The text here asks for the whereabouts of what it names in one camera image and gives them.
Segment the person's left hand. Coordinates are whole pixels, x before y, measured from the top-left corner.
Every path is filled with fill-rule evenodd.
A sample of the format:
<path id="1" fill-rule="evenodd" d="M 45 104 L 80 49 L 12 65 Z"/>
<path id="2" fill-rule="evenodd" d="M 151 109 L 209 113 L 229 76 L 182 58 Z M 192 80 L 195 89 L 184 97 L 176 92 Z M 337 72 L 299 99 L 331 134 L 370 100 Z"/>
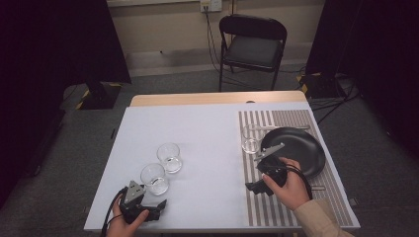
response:
<path id="1" fill-rule="evenodd" d="M 133 223 L 126 223 L 119 207 L 121 198 L 122 196 L 118 196 L 114 201 L 112 208 L 113 218 L 110 221 L 109 228 L 107 230 L 107 237 L 134 237 L 139 226 L 148 217 L 149 211 L 146 209 Z"/>

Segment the black curtain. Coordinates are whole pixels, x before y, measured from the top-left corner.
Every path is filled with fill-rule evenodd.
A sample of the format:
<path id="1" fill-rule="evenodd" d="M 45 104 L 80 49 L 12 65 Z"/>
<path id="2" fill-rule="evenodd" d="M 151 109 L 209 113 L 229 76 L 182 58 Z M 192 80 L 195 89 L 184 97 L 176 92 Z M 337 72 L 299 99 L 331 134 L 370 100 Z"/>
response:
<path id="1" fill-rule="evenodd" d="M 65 89 L 129 80 L 107 0 L 0 0 L 0 209 L 35 172 Z"/>
<path id="2" fill-rule="evenodd" d="M 419 0 L 325 0 L 305 72 L 354 77 L 419 158 Z"/>

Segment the white wall socket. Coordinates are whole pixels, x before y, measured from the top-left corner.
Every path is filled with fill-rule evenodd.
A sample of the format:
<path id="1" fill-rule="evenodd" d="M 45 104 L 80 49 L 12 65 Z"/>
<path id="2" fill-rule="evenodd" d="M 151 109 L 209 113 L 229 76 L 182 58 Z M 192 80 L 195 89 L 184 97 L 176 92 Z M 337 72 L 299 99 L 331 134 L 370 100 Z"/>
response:
<path id="1" fill-rule="evenodd" d="M 200 0 L 200 10 L 203 13 L 221 12 L 222 0 Z"/>

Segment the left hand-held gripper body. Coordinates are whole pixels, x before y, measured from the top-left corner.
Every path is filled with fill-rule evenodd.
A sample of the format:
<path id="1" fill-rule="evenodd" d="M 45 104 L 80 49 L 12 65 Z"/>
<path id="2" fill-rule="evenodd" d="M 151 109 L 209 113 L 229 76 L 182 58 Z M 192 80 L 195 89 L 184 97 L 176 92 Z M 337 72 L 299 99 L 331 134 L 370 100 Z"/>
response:
<path id="1" fill-rule="evenodd" d="M 129 182 L 119 204 L 120 210 L 126 223 L 132 224 L 145 210 L 149 211 L 145 219 L 146 222 L 157 219 L 156 210 L 154 207 L 143 206 L 141 204 L 145 193 L 146 190 L 144 185 L 139 185 L 135 181 Z"/>

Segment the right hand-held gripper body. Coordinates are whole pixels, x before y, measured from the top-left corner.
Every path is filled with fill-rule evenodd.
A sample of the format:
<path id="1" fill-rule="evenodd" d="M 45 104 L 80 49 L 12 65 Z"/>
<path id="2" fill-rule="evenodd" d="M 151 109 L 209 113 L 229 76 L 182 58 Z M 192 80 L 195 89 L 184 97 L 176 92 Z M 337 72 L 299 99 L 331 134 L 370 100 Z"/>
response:
<path id="1" fill-rule="evenodd" d="M 257 169 L 270 176 L 280 187 L 282 187 L 287 179 L 287 171 L 285 164 L 282 163 L 274 154 L 284 148 L 284 143 L 263 148 L 262 151 L 254 158 L 257 163 Z"/>

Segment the striped grey placemat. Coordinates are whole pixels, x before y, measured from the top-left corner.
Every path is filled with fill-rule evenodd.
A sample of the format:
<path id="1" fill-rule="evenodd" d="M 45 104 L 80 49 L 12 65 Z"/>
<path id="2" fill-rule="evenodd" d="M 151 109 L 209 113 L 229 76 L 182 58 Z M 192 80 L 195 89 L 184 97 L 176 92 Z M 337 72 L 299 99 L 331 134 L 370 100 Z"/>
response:
<path id="1" fill-rule="evenodd" d="M 325 166 L 322 172 L 312 179 L 308 179 L 311 186 L 324 186 L 325 191 L 312 191 L 313 197 L 326 199 L 341 227 L 348 230 L 357 229 L 360 223 L 349 205 L 342 182 L 333 164 L 326 146 L 322 143 L 320 133 L 309 110 L 294 111 L 241 111 L 238 113 L 239 127 L 247 124 L 258 124 L 265 135 L 276 128 L 294 127 L 312 135 L 325 152 Z M 275 197 L 265 194 L 255 195 L 246 193 L 248 207 L 248 222 L 257 227 L 284 227 L 297 229 L 298 224 L 293 213 L 281 204 Z"/>

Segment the person's right hand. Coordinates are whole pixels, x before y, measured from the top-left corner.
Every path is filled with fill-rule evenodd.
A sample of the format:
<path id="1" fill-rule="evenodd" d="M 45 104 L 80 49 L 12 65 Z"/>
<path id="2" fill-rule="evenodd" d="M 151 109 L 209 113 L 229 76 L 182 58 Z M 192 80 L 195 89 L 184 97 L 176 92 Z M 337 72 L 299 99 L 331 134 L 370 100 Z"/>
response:
<path id="1" fill-rule="evenodd" d="M 301 205 L 310 201 L 309 194 L 306 190 L 303 179 L 295 172 L 299 170 L 299 163 L 293 159 L 281 157 L 287 168 L 292 168 L 294 171 L 288 171 L 286 183 L 280 187 L 271 177 L 263 175 L 263 181 L 267 187 L 276 195 L 279 201 L 290 210 L 296 210 Z"/>

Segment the white table sheet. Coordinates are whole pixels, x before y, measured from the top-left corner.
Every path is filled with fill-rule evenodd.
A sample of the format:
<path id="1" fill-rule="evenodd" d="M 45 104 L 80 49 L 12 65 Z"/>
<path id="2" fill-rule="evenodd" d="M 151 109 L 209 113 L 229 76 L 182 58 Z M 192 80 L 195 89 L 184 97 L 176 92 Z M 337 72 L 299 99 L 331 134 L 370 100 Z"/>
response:
<path id="1" fill-rule="evenodd" d="M 183 166 L 169 177 L 161 197 L 147 194 L 146 205 L 167 199 L 157 221 L 141 226 L 143 233 L 275 233 L 297 231 L 257 227 L 248 222 L 245 184 L 260 178 L 251 157 L 241 147 L 241 111 L 309 110 L 306 103 L 255 103 L 129 107 L 85 222 L 85 230 L 100 231 L 112 199 L 141 170 L 157 160 L 158 147 L 179 145 Z"/>

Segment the black stand base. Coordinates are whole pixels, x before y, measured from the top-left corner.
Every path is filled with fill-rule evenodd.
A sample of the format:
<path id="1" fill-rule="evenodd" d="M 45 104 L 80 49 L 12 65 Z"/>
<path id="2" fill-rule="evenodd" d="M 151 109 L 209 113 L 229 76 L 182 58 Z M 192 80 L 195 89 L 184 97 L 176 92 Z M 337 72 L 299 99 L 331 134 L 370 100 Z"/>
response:
<path id="1" fill-rule="evenodd" d="M 89 83 L 87 91 L 76 106 L 77 110 L 110 110 L 122 88 L 118 83 Z"/>
<path id="2" fill-rule="evenodd" d="M 297 77 L 301 91 L 307 99 L 331 99 L 346 96 L 338 80 L 322 73 L 300 75 Z"/>

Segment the clear drinking glass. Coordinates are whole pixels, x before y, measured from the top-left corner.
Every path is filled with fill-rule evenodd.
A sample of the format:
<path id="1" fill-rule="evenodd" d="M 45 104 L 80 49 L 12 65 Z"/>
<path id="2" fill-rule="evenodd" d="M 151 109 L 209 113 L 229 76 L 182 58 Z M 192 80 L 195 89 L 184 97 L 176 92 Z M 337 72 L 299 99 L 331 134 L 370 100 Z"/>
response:
<path id="1" fill-rule="evenodd" d="M 162 144 L 157 149 L 157 158 L 167 173 L 177 173 L 182 168 L 182 159 L 180 156 L 180 148 L 175 143 Z"/>
<path id="2" fill-rule="evenodd" d="M 152 163 L 146 165 L 141 171 L 140 179 L 153 195 L 163 195 L 169 189 L 165 169 L 160 164 Z"/>
<path id="3" fill-rule="evenodd" d="M 263 130 L 258 124 L 247 124 L 242 128 L 242 149 L 247 154 L 255 154 L 260 150 Z"/>

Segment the black folding chair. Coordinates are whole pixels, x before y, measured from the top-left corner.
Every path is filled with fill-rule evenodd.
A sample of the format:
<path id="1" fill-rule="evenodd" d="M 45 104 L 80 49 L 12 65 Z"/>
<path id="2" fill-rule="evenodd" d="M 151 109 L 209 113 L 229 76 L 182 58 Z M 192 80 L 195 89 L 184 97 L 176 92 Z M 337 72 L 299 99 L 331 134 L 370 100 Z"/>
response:
<path id="1" fill-rule="evenodd" d="M 222 88 L 225 65 L 273 73 L 274 90 L 288 38 L 286 27 L 272 18 L 232 14 L 224 16 L 218 28 L 221 35 L 218 91 Z"/>

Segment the black round plate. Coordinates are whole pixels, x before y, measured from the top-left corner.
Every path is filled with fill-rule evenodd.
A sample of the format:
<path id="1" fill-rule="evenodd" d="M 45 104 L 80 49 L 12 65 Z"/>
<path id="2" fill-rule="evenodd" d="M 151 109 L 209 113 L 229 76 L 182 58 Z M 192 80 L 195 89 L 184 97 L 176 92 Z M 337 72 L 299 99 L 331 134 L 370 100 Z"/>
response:
<path id="1" fill-rule="evenodd" d="M 325 166 L 325 152 L 320 143 L 309 133 L 294 127 L 280 127 L 269 131 L 262 140 L 267 148 L 284 143 L 285 147 L 274 156 L 293 159 L 299 163 L 301 172 L 312 179 L 319 175 Z"/>

